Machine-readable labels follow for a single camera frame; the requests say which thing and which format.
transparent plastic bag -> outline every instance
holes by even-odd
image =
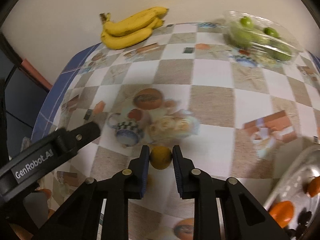
[[[224,16],[232,45],[259,59],[293,62],[303,51],[293,35],[278,23],[238,11],[227,11]]]

screw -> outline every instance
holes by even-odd
[[[76,139],[77,139],[77,141],[81,141],[82,140],[82,135],[81,134],[76,135]]]
[[[123,171],[122,171],[122,174],[123,175],[130,175],[132,173],[132,170],[130,170],[130,169],[124,169]]]
[[[238,180],[234,177],[231,177],[228,179],[228,182],[232,185],[235,185],[235,184],[237,184]]]
[[[200,175],[201,170],[199,170],[199,169],[193,169],[193,170],[191,171],[191,173],[192,173],[193,175]]]
[[[86,184],[92,184],[94,182],[94,178],[93,177],[88,177],[85,179],[84,181]]]

silver plate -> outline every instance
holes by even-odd
[[[306,187],[314,177],[318,176],[320,176],[320,145],[315,144],[300,153],[279,180],[263,207],[269,210],[278,202],[290,200],[294,206],[294,216],[288,228],[297,228],[298,216],[303,210],[312,212],[308,223],[310,225],[319,212],[320,194],[311,198],[306,194]]]

white wall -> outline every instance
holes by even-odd
[[[320,56],[320,30],[300,0],[20,0],[3,25],[20,56],[51,83],[77,52],[100,42],[99,13],[121,20],[145,8],[170,8],[166,24],[212,21],[225,10],[274,20]]]

bunch of bananas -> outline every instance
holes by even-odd
[[[151,34],[152,30],[164,23],[160,19],[168,11],[164,7],[152,7],[130,16],[118,23],[110,21],[110,13],[100,14],[103,30],[102,42],[110,49],[124,49],[135,45]]]

